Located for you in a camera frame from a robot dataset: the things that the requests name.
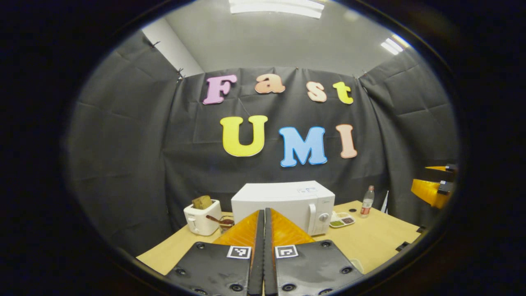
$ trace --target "table surface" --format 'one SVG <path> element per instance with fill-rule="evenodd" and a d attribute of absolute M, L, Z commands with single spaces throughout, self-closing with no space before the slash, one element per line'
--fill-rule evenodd
<path fill-rule="evenodd" d="M 316 241 L 332 240 L 349 259 L 358 259 L 364 273 L 385 263 L 398 253 L 396 248 L 404 241 L 412 243 L 420 235 L 418 226 L 407 223 L 393 216 L 371 209 L 367 218 L 360 215 L 360 201 L 353 201 L 336 205 L 334 211 L 349 213 L 349 209 L 356 209 L 350 213 L 356 222 L 341 228 L 331 228 L 326 234 L 316 235 Z M 157 246 L 137 257 L 157 272 L 166 275 L 186 254 L 190 247 L 198 241 L 212 243 L 221 236 L 216 230 L 212 235 L 202 236 L 190 232 L 183 227 Z"/>

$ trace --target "microwave door handle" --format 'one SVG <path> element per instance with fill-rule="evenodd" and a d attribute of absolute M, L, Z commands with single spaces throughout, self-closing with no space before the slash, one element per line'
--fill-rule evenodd
<path fill-rule="evenodd" d="M 316 205 L 309 203 L 310 217 L 309 217 L 309 230 L 307 233 L 311 235 L 314 231 L 314 224 L 316 223 Z"/>

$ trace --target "bottle label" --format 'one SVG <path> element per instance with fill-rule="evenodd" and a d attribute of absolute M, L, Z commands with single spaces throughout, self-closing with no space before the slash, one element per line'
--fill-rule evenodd
<path fill-rule="evenodd" d="M 370 210 L 371 210 L 371 207 L 368 207 L 368 208 L 362 208 L 362 210 L 360 211 L 360 214 L 362 214 L 362 215 L 368 215 Z"/>

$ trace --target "microwave label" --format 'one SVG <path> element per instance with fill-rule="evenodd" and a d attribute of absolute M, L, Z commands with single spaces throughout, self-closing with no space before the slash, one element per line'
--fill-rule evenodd
<path fill-rule="evenodd" d="M 298 189 L 298 192 L 299 192 L 299 193 L 308 193 L 308 192 L 318 192 L 318 190 L 316 189 L 316 187 L 310 187 L 310 188 L 299 188 L 299 189 Z"/>

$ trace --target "white wall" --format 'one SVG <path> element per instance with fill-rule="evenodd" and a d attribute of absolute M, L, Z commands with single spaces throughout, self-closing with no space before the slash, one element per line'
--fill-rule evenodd
<path fill-rule="evenodd" d="M 160 18 L 144 27 L 143 33 L 152 44 L 160 41 L 155 47 L 176 69 L 183 68 L 181 71 L 182 75 L 188 77 L 204 73 L 201 66 L 199 66 L 164 18 Z"/>
<path fill-rule="evenodd" d="M 165 19 L 206 72 L 279 66 L 360 77 L 393 57 L 380 45 L 391 37 L 388 29 L 335 1 L 324 4 L 315 19 L 232 14 L 227 0 L 196 0 Z"/>

